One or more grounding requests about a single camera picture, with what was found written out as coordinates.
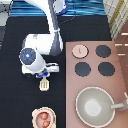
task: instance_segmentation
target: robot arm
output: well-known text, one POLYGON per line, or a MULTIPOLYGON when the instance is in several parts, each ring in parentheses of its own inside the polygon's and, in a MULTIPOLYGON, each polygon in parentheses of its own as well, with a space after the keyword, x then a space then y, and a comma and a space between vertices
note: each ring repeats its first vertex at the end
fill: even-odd
POLYGON ((22 73, 59 72, 58 65, 47 66, 41 55, 56 56, 63 49, 60 29, 53 8, 53 0, 25 0, 40 8, 47 16, 50 34, 29 34, 23 41, 19 58, 22 63, 22 73))

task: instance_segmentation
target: cable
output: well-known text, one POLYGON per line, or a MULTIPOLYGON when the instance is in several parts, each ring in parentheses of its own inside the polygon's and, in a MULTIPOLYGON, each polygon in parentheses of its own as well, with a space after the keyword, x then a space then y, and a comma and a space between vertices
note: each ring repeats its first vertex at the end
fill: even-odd
POLYGON ((66 23, 66 22, 68 22, 68 21, 73 20, 73 19, 76 17, 76 3, 75 3, 75 0, 72 0, 72 3, 74 3, 74 4, 73 4, 73 7, 74 7, 74 10, 75 10, 75 15, 74 15, 71 19, 65 20, 65 21, 63 21, 62 23, 60 23, 60 24, 59 24, 59 27, 60 27, 62 24, 66 23))
POLYGON ((1 4, 4 6, 5 10, 1 11, 0 13, 2 13, 2 12, 7 12, 7 13, 8 13, 8 16, 10 16, 10 15, 9 15, 9 11, 11 10, 10 7, 11 7, 12 2, 13 2, 13 0, 12 0, 12 1, 10 2, 10 4, 9 4, 9 9, 6 9, 5 4, 3 4, 3 3, 1 2, 1 4))

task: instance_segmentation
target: white bowl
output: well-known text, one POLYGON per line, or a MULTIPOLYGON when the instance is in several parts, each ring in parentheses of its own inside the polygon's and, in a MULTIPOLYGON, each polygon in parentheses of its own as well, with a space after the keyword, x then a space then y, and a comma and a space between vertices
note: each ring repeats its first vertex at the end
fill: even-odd
POLYGON ((87 87, 76 98, 76 112, 87 125, 95 128, 105 127, 115 116, 112 97, 99 87, 87 87))

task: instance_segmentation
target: black surface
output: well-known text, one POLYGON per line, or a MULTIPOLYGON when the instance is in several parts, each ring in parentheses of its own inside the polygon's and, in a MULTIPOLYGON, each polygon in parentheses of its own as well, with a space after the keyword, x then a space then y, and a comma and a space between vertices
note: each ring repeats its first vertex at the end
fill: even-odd
POLYGON ((114 66, 109 62, 102 62, 98 66, 100 74, 103 76, 112 76, 115 73, 114 66))
POLYGON ((75 72, 79 76, 88 76, 90 74, 91 68, 86 62, 79 62, 75 65, 75 72))
MULTIPOLYGON (((58 17, 58 21, 61 23, 70 18, 58 17)), ((66 128, 65 42, 111 40, 111 36, 107 16, 76 17, 73 21, 63 24, 60 29, 64 42, 63 52, 56 57, 43 56, 47 63, 58 63, 60 72, 51 74, 48 78, 50 90, 41 92, 39 79, 22 77, 19 53, 27 34, 48 32, 46 17, 9 17, 0 50, 1 128, 33 128, 32 111, 43 106, 55 111, 58 128, 66 128)))
POLYGON ((106 45, 99 45, 96 48, 96 54, 102 58, 106 58, 111 55, 111 49, 106 45))
POLYGON ((2 42, 3 42, 3 39, 4 39, 5 30, 6 30, 5 26, 0 26, 0 45, 2 45, 2 42))

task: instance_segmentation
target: pink countertop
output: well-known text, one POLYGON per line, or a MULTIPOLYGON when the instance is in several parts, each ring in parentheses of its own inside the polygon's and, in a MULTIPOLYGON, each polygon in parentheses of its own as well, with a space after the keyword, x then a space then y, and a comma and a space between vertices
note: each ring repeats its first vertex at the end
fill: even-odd
MULTIPOLYGON (((90 128, 78 117, 75 109, 75 100, 78 93, 89 86, 96 86, 106 90, 115 103, 120 103, 125 99, 126 87, 115 47, 114 41, 82 41, 66 43, 66 128, 90 128), (83 58, 75 58, 72 49, 76 45, 85 45, 89 49, 89 54, 83 58), (99 57, 96 53, 98 45, 107 45, 111 48, 111 55, 106 58, 99 57), (75 65, 78 62, 87 62, 91 67, 88 76, 81 77, 75 73, 75 65), (115 73, 106 77, 99 73, 98 65, 101 62, 110 62, 115 67, 115 73)), ((128 128, 128 111, 116 110, 113 121, 105 128, 128 128)))

